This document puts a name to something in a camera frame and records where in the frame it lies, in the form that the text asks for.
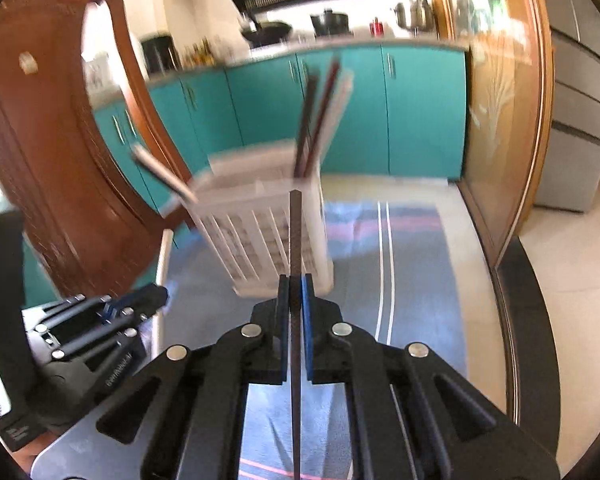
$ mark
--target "red bottle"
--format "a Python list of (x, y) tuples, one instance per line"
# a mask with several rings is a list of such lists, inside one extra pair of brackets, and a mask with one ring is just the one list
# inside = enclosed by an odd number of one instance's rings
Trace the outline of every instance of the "red bottle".
[(369, 30), (372, 36), (384, 36), (384, 26), (378, 21), (378, 18), (369, 23)]

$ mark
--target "blue rug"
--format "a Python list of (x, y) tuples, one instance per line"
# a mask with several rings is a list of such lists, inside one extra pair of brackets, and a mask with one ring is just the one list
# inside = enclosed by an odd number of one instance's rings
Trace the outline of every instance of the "blue rug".
[[(328, 300), (382, 343), (422, 341), (466, 375), (456, 280), (440, 216), (433, 208), (387, 203), (327, 203), (334, 263)], [(248, 322), (257, 300), (238, 298), (203, 239), (192, 234), (171, 257), (165, 343), (214, 343)], [(302, 477), (347, 479), (351, 455), (344, 388), (302, 384)], [(292, 477), (290, 385), (252, 385), (244, 422), (240, 478)]]

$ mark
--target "door handle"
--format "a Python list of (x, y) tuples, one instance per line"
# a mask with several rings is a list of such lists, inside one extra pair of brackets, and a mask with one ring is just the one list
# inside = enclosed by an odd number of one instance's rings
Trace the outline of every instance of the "door handle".
[(196, 93), (193, 91), (189, 85), (187, 85), (187, 95), (189, 95), (189, 101), (191, 102), (191, 106), (195, 111), (198, 111), (198, 101), (196, 101)]
[(389, 77), (395, 79), (394, 59), (391, 57), (391, 54), (386, 55), (386, 63), (389, 68)]
[(294, 70), (294, 64), (289, 60), (289, 72), (291, 72), (291, 79), (296, 82), (296, 70)]
[(129, 115), (129, 110), (125, 109), (126, 122), (129, 123), (129, 128), (131, 129), (131, 133), (134, 134), (134, 137), (137, 139), (138, 134), (136, 133), (136, 129), (134, 128), (134, 122), (131, 120), (131, 116)]
[(118, 137), (120, 138), (120, 143), (122, 143), (122, 145), (124, 145), (125, 137), (122, 136), (122, 132), (120, 131), (120, 125), (118, 124), (118, 120), (116, 119), (115, 115), (112, 115), (111, 118), (113, 119), (113, 125), (116, 127), (116, 131), (118, 132)]

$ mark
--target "tile floor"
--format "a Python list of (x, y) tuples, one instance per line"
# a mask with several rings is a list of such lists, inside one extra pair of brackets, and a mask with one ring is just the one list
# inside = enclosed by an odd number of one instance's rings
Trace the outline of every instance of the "tile floor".
[(600, 184), (586, 214), (533, 209), (520, 235), (549, 312), (560, 368), (563, 474), (600, 432)]
[(325, 200), (381, 200), (437, 208), (456, 276), (468, 378), (504, 411), (506, 369), (500, 319), (482, 248), (458, 188), (442, 180), (324, 175), (322, 191)]

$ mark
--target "stainless steel kettle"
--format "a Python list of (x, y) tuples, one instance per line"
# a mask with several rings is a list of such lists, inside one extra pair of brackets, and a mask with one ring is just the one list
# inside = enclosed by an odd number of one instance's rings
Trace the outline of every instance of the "stainless steel kettle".
[(397, 4), (393, 10), (400, 28), (410, 30), (414, 34), (436, 30), (433, 9), (427, 0), (409, 0), (409, 12), (402, 3)]

